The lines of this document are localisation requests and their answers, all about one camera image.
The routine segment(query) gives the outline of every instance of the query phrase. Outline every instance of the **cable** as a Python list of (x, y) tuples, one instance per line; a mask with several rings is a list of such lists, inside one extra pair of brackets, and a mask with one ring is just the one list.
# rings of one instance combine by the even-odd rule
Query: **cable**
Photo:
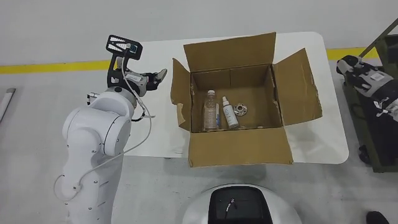
[(77, 184), (78, 189), (75, 189), (75, 190), (76, 190), (76, 193), (75, 193), (71, 198), (68, 198), (68, 199), (61, 199), (60, 197), (58, 197), (57, 193), (55, 192), (55, 185), (57, 184), (57, 181), (59, 180), (59, 178), (61, 178), (61, 177), (63, 176), (63, 174), (62, 174), (62, 175), (59, 175), (59, 176), (57, 177), (57, 179), (55, 180), (55, 182), (54, 182), (53, 191), (54, 191), (55, 197), (57, 197), (59, 200), (61, 200), (61, 201), (63, 201), (63, 202), (69, 202), (70, 200), (72, 200), (73, 198), (75, 198), (75, 197), (78, 195), (78, 193), (80, 192), (80, 189), (81, 189), (81, 181), (83, 180), (83, 178), (84, 178), (86, 175), (88, 175), (90, 172), (93, 172), (94, 170), (96, 170), (96, 169), (98, 169), (98, 168), (104, 166), (105, 164), (107, 164), (107, 163), (109, 163), (109, 162), (111, 162), (111, 161), (117, 159), (118, 157), (124, 155), (125, 153), (130, 152), (130, 151), (132, 151), (133, 149), (137, 148), (138, 146), (140, 146), (141, 144), (143, 144), (143, 143), (148, 139), (148, 137), (149, 137), (149, 135), (150, 135), (150, 131), (152, 130), (152, 118), (151, 118), (151, 115), (150, 115), (150, 113), (149, 113), (148, 107), (144, 104), (144, 102), (142, 102), (140, 96), (131, 88), (129, 82), (127, 81), (126, 75), (124, 74), (124, 67), (123, 67), (123, 64), (124, 64), (124, 57), (123, 57), (123, 59), (122, 59), (122, 75), (123, 75), (123, 79), (124, 79), (124, 81), (127, 83), (127, 86), (130, 88), (130, 90), (132, 91), (133, 95), (137, 98), (137, 101), (138, 101), (138, 103), (140, 104), (140, 106), (142, 107), (142, 109), (143, 109), (144, 111), (146, 110), (146, 111), (148, 112), (148, 115), (149, 115), (149, 130), (148, 130), (148, 134), (147, 134), (147, 136), (144, 138), (144, 140), (142, 140), (139, 144), (133, 146), (132, 148), (130, 148), (130, 149), (128, 149), (128, 150), (126, 150), (126, 151), (124, 151), (124, 152), (122, 152), (122, 153), (120, 153), (120, 154), (117, 155), (116, 157), (112, 157), (111, 159), (109, 159), (109, 160), (103, 162), (102, 164), (100, 164), (100, 165), (98, 165), (98, 166), (96, 166), (96, 167), (94, 167), (94, 168), (88, 170), (86, 173), (84, 173), (84, 174), (80, 177), (80, 179), (79, 179), (79, 181), (78, 181), (78, 184)]

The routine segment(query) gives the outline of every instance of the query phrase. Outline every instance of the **yellow stripe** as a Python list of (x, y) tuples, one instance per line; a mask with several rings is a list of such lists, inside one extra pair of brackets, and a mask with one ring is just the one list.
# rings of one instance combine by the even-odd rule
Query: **yellow stripe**
[(0, 66), (0, 74), (10, 73), (48, 73), (88, 70), (107, 70), (110, 60), (95, 62), (72, 62), (37, 65)]
[[(329, 60), (338, 60), (346, 55), (359, 55), (365, 48), (352, 49), (327, 49)], [(376, 49), (372, 49), (366, 58), (378, 58)], [(15, 65), (0, 66), (0, 74), (10, 73), (48, 73), (48, 72), (70, 72), (70, 71), (89, 71), (89, 70), (107, 70), (110, 60), (94, 62), (71, 62), (37, 65)]]
[[(365, 48), (350, 48), (350, 49), (326, 49), (328, 60), (339, 60), (346, 55), (360, 55)], [(364, 58), (379, 58), (377, 51), (373, 48)]]

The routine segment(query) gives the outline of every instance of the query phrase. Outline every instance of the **white spray bottle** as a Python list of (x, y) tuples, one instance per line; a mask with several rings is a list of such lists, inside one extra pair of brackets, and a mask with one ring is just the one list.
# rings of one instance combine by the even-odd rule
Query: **white spray bottle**
[(238, 120), (236, 119), (234, 109), (229, 104), (229, 101), (226, 99), (225, 96), (223, 96), (223, 106), (224, 106), (223, 107), (224, 115), (225, 115), (225, 118), (226, 118), (229, 128), (234, 129), (234, 128), (239, 127), (239, 123), (238, 123)]

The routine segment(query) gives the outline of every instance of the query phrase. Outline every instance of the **plastic water bottle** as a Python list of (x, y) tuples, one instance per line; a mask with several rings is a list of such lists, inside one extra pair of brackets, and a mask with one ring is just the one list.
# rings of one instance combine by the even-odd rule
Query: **plastic water bottle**
[(205, 131), (218, 129), (220, 126), (220, 109), (214, 90), (207, 92), (203, 109), (203, 129)]

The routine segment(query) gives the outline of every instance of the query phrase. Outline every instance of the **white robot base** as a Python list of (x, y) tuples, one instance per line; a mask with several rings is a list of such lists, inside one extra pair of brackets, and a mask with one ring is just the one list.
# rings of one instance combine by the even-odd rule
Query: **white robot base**
[(226, 184), (192, 201), (182, 224), (302, 224), (295, 209), (274, 192), (251, 184)]

